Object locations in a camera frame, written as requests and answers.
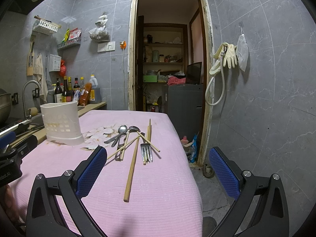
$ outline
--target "white shower hose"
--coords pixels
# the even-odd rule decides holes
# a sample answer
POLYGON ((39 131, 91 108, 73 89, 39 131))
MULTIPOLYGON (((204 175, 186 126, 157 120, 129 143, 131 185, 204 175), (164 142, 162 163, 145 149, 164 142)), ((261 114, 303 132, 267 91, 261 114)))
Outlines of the white shower hose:
POLYGON ((208 102, 208 93, 209 93, 209 89, 211 87, 211 84, 215 78, 215 76, 213 76, 211 78, 211 81, 209 82, 209 84, 207 85, 207 88, 206 88, 206 91, 205 91, 205 102, 209 105, 209 106, 215 106, 217 104, 219 104, 219 102, 223 99, 223 96, 224 96, 224 92, 225 92, 225 78, 224 78, 224 71, 223 71, 223 60, 224 60, 224 56, 221 57, 221 62, 220 62, 220 67, 221 67, 221 74, 222 74, 222 83, 223 83, 223 89, 222 89, 222 95, 221 97, 218 99, 217 102, 215 103, 209 103, 208 102))

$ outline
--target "red plastic bag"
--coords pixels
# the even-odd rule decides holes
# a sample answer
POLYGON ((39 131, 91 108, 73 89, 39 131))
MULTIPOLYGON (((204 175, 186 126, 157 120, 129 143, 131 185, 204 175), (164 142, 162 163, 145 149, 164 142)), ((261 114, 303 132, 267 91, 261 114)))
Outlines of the red plastic bag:
POLYGON ((66 66, 65 66, 65 61, 61 60, 59 75, 61 77, 64 77, 66 75, 66 72, 67 72, 67 69, 66 69, 66 66))
POLYGON ((185 78, 179 79, 175 76, 169 77, 167 85, 172 86, 172 85, 180 85, 180 84, 185 84, 185 78))

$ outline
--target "pink tablecloth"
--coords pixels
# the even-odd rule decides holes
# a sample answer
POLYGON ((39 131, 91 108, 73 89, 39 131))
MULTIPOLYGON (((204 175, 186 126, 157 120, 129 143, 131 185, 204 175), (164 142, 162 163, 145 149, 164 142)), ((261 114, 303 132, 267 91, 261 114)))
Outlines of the pink tablecloth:
MULTIPOLYGON (((77 146, 57 145, 47 140, 23 159, 23 176, 10 184, 21 214, 26 215, 29 195, 39 173, 60 176, 88 158, 97 144, 104 145, 109 133, 120 125, 135 125, 147 131, 152 123, 152 142, 161 152, 153 163, 143 165, 140 146, 129 203, 123 201, 135 145, 123 161, 109 159, 89 195, 82 199, 97 224, 109 237, 202 235, 202 200, 188 166, 179 137, 166 114, 138 111, 90 111, 82 116, 81 132, 86 141, 77 146)), ((132 140, 136 133, 131 133, 132 140)), ((116 148, 105 147, 108 154, 116 148)), ((58 199, 70 229, 77 232, 61 198, 58 199)))

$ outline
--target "metal screw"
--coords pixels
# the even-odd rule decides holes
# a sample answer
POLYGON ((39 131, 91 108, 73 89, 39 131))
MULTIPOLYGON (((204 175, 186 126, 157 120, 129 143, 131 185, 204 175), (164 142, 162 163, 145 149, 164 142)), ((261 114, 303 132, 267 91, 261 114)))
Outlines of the metal screw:
POLYGON ((35 178, 36 178, 36 180, 40 180, 43 178, 43 174, 38 174, 35 178))
POLYGON ((273 178, 274 178, 275 180, 279 180, 279 179, 280 179, 280 177, 279 177, 278 174, 273 174, 273 178))
POLYGON ((244 174, 245 177, 251 176, 251 172, 248 171, 248 170, 245 170, 245 171, 243 172, 243 174, 244 174))
POLYGON ((72 170, 66 170, 64 172, 64 176, 70 176, 72 174, 72 170))

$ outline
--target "hose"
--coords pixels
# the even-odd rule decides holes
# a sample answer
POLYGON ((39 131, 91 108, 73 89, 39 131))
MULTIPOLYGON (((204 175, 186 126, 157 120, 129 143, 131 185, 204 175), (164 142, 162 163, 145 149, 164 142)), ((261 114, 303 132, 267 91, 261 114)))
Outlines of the hose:
POLYGON ((226 54, 226 51, 227 51, 227 47, 225 47, 224 48, 224 50, 222 51, 222 53, 221 53, 221 62, 220 62, 220 67, 221 67, 221 74, 222 74, 222 83, 223 83, 223 88, 222 88, 222 95, 221 95, 221 97, 218 99, 218 101, 217 102, 215 102, 215 103, 209 103, 207 100, 207 94, 208 94, 208 92, 209 92, 209 89, 210 89, 210 87, 211 87, 211 84, 212 84, 212 82, 213 82, 213 80, 214 80, 214 78, 215 78, 215 76, 213 76, 212 78, 211 78, 211 81, 209 82, 209 84, 207 85, 207 88, 206 88, 206 91, 205 91, 205 102, 207 103, 207 105, 209 105, 209 106, 215 106, 215 105, 217 105, 217 104, 219 104, 219 102, 223 99, 223 96, 224 96, 224 92, 225 92, 225 78, 224 78, 224 71, 223 71, 223 60, 224 60, 224 57, 225 57, 225 54, 226 54))

